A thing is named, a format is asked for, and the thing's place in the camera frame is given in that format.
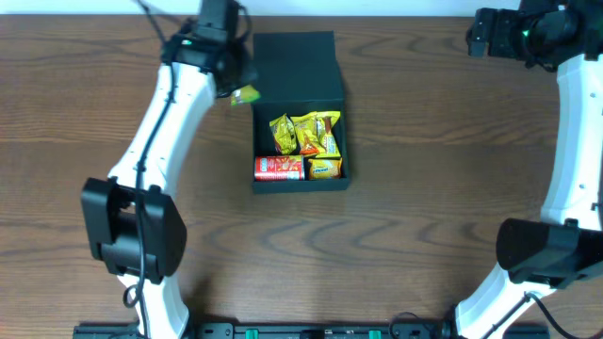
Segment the green snack packet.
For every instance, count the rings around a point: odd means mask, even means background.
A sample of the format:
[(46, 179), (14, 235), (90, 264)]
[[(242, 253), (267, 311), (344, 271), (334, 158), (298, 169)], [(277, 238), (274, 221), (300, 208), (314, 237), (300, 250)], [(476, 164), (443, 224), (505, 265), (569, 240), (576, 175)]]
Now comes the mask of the green snack packet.
[(236, 89), (230, 96), (232, 106), (250, 104), (260, 98), (260, 92), (252, 85), (247, 85), (240, 89)]

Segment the dark green box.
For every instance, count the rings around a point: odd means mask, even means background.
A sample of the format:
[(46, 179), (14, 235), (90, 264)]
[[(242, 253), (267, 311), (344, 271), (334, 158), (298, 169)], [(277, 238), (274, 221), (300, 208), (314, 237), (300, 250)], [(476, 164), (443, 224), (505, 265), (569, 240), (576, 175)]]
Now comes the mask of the dark green box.
[(258, 76), (253, 86), (261, 98), (252, 104), (253, 156), (277, 154), (269, 122), (283, 115), (338, 111), (334, 124), (342, 156), (338, 179), (303, 181), (253, 180), (255, 194), (345, 190), (350, 185), (346, 126), (346, 95), (335, 55), (332, 32), (262, 33), (253, 36), (253, 61)]

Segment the yellow orange snack packet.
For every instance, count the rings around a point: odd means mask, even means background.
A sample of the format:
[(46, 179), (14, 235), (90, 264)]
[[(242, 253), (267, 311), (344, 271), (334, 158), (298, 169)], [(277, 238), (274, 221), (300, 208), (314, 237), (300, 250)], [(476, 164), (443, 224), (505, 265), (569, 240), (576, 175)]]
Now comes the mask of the yellow orange snack packet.
[(291, 117), (294, 131), (300, 145), (300, 154), (318, 155), (325, 153), (325, 149), (319, 141), (317, 119), (314, 113), (304, 116)]

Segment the red Pringles can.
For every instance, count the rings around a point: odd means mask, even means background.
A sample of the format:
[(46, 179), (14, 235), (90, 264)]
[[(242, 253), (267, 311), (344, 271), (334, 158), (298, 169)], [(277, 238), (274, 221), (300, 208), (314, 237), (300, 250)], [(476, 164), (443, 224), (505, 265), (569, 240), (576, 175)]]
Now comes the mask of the red Pringles can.
[(305, 179), (302, 155), (258, 156), (255, 158), (256, 181), (302, 181)]

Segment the orange Julie's cracker packet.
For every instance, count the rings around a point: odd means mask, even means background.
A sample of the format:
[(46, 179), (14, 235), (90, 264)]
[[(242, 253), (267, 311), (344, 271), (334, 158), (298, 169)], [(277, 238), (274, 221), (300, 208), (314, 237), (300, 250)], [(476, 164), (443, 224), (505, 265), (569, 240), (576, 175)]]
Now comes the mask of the orange Julie's cracker packet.
[(341, 177), (342, 158), (313, 158), (309, 159), (309, 164), (309, 179), (311, 181), (331, 180)]

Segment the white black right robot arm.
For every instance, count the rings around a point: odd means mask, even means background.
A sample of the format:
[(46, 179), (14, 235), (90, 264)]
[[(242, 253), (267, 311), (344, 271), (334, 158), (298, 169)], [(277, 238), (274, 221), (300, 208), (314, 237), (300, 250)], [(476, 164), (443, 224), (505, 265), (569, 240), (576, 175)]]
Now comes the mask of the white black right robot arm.
[(497, 263), (458, 303), (441, 338), (544, 338), (515, 321), (545, 297), (602, 274), (602, 4), (596, 0), (523, 1), (517, 9), (480, 8), (465, 40), (472, 57), (499, 57), (555, 73), (560, 120), (552, 177), (540, 218), (508, 218)]

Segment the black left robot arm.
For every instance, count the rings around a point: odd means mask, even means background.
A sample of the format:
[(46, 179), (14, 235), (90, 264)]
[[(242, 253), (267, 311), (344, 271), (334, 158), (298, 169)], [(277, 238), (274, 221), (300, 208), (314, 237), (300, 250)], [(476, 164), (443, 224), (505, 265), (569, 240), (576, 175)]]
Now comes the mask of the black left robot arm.
[(187, 228), (175, 198), (188, 150), (205, 113), (256, 77), (245, 47), (252, 24), (236, 0), (206, 0), (199, 14), (161, 42), (153, 98), (133, 140), (105, 179), (81, 192), (94, 259), (124, 285), (122, 303), (138, 320), (74, 327), (76, 338), (194, 338), (197, 331), (179, 287)]

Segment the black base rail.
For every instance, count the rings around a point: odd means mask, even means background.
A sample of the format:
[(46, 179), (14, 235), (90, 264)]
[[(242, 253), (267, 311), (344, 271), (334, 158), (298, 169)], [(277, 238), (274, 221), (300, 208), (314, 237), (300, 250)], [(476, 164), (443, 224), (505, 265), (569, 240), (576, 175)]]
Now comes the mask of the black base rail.
[[(73, 328), (73, 338), (140, 338), (137, 325), (91, 325)], [(183, 338), (198, 339), (431, 339), (463, 338), (451, 334), (434, 322), (401, 322), (391, 327), (381, 325), (235, 325), (231, 323), (204, 323), (195, 330), (187, 329)], [(507, 329), (505, 339), (548, 339), (550, 332), (543, 325), (516, 325)]]

